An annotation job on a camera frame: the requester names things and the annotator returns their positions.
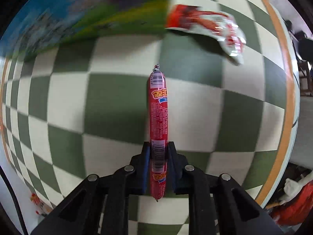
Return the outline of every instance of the silver screw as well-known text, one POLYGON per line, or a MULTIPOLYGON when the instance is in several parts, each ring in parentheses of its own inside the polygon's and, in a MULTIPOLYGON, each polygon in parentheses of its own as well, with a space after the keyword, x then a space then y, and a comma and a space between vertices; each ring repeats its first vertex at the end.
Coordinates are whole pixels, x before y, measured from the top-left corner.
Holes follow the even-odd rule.
POLYGON ((230 175, 227 174, 227 173, 223 173, 222 174, 222 179, 228 181, 228 180, 230 180, 230 175))
POLYGON ((98 176, 96 174, 91 174, 88 176, 89 181, 96 181, 98 179, 98 176))
POLYGON ((134 170, 134 166, 132 166, 132 165, 126 165, 126 166, 124 167, 124 170, 125 170, 125 171, 128 171, 128 172, 133 171, 133 170, 134 170))
POLYGON ((185 166, 185 170, 187 171, 193 171, 195 169, 195 167, 193 167, 192 165, 188 164, 185 166))

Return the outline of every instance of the orange stripe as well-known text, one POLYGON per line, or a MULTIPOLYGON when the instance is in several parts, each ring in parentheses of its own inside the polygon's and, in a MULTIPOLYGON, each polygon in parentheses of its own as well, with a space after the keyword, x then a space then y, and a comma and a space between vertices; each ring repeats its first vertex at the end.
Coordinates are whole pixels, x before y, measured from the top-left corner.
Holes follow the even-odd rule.
POLYGON ((4 62, 4 68, 3 68, 3 73, 2 73, 2 80, 1 80, 1 88, 0 88, 0 132, 2 135, 2 142, 3 142, 3 147, 4 147, 4 152, 5 155, 7 156, 7 160, 10 163, 10 158, 7 153, 7 145, 5 144, 5 137, 4 137, 4 129, 3 129, 3 118, 2 118, 2 98, 3 98, 3 85, 4 85, 4 79, 5 79, 5 73, 7 72, 7 64, 9 62, 9 59, 5 59, 4 62))
POLYGON ((284 69, 286 72, 287 100, 286 100, 284 126, 283 126, 282 135, 281 135, 281 142, 279 144, 277 156, 273 164, 272 170, 270 172, 270 175, 268 176, 258 197, 256 198, 256 202, 258 204, 263 203, 266 196, 270 192, 278 176, 279 171, 281 170, 281 165, 283 164, 283 161, 284 161, 287 149, 288 149, 289 141, 290 141, 291 128, 292 128, 293 117, 294 117, 294 112, 295 112, 294 80, 293 80, 291 57, 290 57, 289 50, 288 50, 287 39, 284 34, 283 27, 279 21, 279 18, 276 15, 273 7, 270 5, 269 0, 262 0, 262 2, 264 3, 271 17, 271 20, 273 22, 273 25, 277 33, 277 38, 281 46, 281 51, 282 51, 283 61, 284 61, 284 69))

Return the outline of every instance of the logo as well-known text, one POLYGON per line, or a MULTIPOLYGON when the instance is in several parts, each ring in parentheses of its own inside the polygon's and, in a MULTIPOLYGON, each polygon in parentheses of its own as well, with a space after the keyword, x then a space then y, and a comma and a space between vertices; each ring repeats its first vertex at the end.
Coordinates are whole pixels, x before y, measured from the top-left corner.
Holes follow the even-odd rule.
POLYGON ((154 90, 151 94, 155 100, 157 99, 159 100, 159 103, 167 102, 167 89, 166 88, 154 90))
POLYGON ((155 181, 158 181, 159 183, 162 183, 166 180, 166 171, 160 173, 160 174, 153 174, 153 179, 155 181))

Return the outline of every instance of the black cable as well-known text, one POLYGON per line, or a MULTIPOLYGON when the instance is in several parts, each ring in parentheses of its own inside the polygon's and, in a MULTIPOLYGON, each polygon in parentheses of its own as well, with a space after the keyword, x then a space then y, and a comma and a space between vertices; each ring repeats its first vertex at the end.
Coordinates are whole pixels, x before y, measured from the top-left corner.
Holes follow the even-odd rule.
POLYGON ((22 230, 24 232, 24 235, 28 235, 28 231, 26 229, 26 225, 25 225, 25 222, 24 222, 24 219, 23 219, 21 208, 20 208, 20 206, 18 204, 18 199, 16 198, 16 195, 15 195, 15 193, 13 191, 13 188, 12 188, 9 180, 7 179, 7 176, 5 175, 5 173, 4 173, 4 171, 3 171, 1 166, 0 166, 0 174, 1 174, 1 177, 2 177, 4 183, 6 184, 8 190, 9 190, 9 192, 11 194, 12 200, 13 200, 14 205, 15 205, 16 212, 18 213, 18 219, 19 219, 19 221, 21 223, 21 227, 22 227, 22 230))

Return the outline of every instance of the red cloth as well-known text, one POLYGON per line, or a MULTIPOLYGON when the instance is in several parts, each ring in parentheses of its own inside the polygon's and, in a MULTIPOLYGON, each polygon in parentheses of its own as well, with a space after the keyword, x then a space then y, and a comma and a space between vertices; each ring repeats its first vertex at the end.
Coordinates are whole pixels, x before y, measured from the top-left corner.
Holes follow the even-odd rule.
POLYGON ((307 183, 289 206, 274 208, 271 217, 279 225, 297 225, 303 223, 313 207, 313 182, 307 183))

